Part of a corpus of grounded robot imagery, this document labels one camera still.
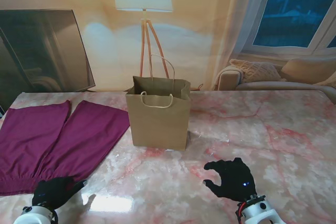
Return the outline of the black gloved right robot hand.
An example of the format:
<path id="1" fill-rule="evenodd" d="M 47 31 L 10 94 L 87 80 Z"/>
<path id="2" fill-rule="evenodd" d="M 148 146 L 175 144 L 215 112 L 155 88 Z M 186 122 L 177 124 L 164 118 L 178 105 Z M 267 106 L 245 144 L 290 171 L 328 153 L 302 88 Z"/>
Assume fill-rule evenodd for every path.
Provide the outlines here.
<path id="1" fill-rule="evenodd" d="M 239 157 L 232 161 L 221 159 L 216 162 L 208 162 L 204 165 L 204 169 L 214 170 L 219 174 L 220 185 L 214 184 L 209 179 L 203 181 L 205 186 L 219 198 L 243 202 L 249 200 L 251 196 L 257 195 L 251 171 Z"/>

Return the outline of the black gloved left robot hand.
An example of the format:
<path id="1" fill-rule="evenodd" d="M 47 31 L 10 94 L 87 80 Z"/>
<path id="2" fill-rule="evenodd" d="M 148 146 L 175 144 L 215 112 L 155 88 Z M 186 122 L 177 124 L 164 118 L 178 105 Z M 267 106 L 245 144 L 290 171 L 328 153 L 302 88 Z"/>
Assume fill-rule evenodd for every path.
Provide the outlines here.
<path id="1" fill-rule="evenodd" d="M 84 188 L 86 184 L 86 179 L 75 182 L 71 176 L 56 177 L 48 181 L 42 180 L 34 191 L 32 205 L 56 210 Z"/>

